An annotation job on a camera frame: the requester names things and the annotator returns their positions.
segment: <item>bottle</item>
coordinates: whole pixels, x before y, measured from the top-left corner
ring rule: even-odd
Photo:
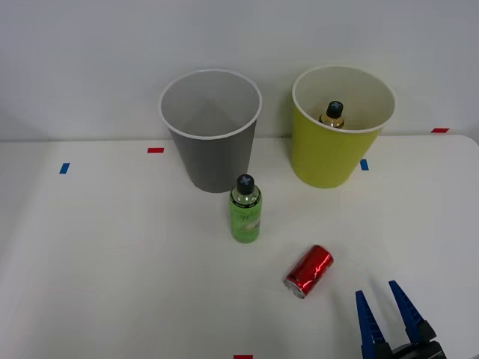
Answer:
[[[343,109],[344,107],[341,102],[330,102],[326,113],[320,116],[319,121],[327,126],[340,129],[344,126],[344,119],[341,116]]]
[[[260,234],[263,197],[248,174],[238,177],[230,192],[231,233],[241,243],[253,242]]]

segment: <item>yellow cup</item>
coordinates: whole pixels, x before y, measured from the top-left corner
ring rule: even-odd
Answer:
[[[293,86],[293,170],[301,181],[331,188],[346,181],[394,113],[393,90],[354,67],[315,67]],[[318,121],[331,101],[344,104],[344,127]]]

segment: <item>gray cup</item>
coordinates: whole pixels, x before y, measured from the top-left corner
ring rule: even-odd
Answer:
[[[226,192],[248,172],[261,106],[256,84],[232,71],[194,71],[166,87],[159,115],[195,186]]]

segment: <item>bottle label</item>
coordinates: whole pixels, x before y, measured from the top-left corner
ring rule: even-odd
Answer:
[[[261,208],[263,196],[250,204],[237,203],[230,196],[231,230],[238,242],[253,242],[260,233]]]

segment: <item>black bottle cap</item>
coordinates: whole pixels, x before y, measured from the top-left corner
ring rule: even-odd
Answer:
[[[251,194],[254,191],[254,178],[249,174],[242,174],[238,177],[237,188],[240,194]]]
[[[333,101],[329,103],[326,115],[330,118],[339,118],[343,113],[343,104],[339,101]]]

